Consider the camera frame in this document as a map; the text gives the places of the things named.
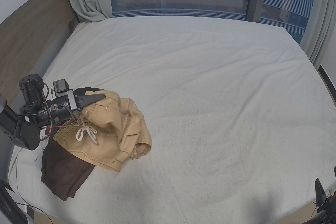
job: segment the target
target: baseboard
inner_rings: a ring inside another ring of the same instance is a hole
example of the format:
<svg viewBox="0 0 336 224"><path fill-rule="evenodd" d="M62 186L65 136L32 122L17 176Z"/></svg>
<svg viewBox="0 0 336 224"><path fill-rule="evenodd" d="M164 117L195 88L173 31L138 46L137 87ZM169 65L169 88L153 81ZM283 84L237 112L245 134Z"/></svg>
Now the baseboard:
<svg viewBox="0 0 336 224"><path fill-rule="evenodd" d="M324 82L326 83L331 96L334 98L334 100L336 101L336 89L333 85L333 83L331 82L330 78L328 77L328 75L326 74L325 70L323 69L323 67L320 65L320 67L318 68L318 71L320 72Z"/></svg>

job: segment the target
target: wrinkled fabric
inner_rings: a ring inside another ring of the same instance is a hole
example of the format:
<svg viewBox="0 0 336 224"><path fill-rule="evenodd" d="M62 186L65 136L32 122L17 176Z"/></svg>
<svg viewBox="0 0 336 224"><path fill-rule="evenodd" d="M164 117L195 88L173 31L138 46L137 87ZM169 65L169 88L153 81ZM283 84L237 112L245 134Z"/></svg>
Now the wrinkled fabric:
<svg viewBox="0 0 336 224"><path fill-rule="evenodd" d="M95 166L77 158L53 140L58 130L58 128L51 130L48 144L43 151L41 182L54 195L65 201L67 197L74 198L76 191Z"/></svg>
<svg viewBox="0 0 336 224"><path fill-rule="evenodd" d="M119 172L121 164L130 157L138 159L151 150L152 139L143 114L129 99L120 99L111 91L86 92L85 95L104 93L106 98L85 107L78 125L59 131L54 140L76 157L104 169ZM77 133L85 126L97 131L95 143L86 131L80 141Z"/></svg>

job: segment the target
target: bed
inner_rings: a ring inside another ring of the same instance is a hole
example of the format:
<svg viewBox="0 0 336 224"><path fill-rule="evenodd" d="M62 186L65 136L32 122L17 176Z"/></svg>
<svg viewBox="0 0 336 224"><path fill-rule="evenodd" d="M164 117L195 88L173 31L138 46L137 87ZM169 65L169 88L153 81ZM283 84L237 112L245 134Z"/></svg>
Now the bed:
<svg viewBox="0 0 336 224"><path fill-rule="evenodd" d="M95 167L75 198L40 181L45 146L15 147L9 183L68 223L270 223L333 191L336 108L284 28L199 17L82 22L43 77L132 98L151 152Z"/></svg>

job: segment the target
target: bed frame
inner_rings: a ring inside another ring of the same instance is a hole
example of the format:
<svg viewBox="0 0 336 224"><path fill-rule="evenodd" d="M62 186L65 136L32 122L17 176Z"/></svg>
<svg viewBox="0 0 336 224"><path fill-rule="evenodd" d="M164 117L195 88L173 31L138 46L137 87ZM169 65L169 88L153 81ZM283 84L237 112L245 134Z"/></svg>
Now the bed frame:
<svg viewBox="0 0 336 224"><path fill-rule="evenodd" d="M19 80L44 75L77 25L69 0L29 0L0 24L0 92L18 112ZM13 144L0 134L0 179L6 181Z"/></svg>

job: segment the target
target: robotic arm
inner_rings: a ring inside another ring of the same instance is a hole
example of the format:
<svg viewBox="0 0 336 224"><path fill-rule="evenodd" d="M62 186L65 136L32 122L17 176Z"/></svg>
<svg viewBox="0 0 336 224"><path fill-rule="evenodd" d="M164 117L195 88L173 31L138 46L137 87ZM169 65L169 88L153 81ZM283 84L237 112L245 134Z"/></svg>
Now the robotic arm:
<svg viewBox="0 0 336 224"><path fill-rule="evenodd" d="M99 88L78 88L73 91L65 79L53 82L56 98L46 100L43 92L43 79L39 74L31 74L19 82L25 105L16 114L0 94L0 130L8 135L19 147L35 150L40 143L40 130L52 124L59 125L62 121L79 117L80 111L99 100L106 98L105 94L85 95L86 91L98 91Z"/></svg>

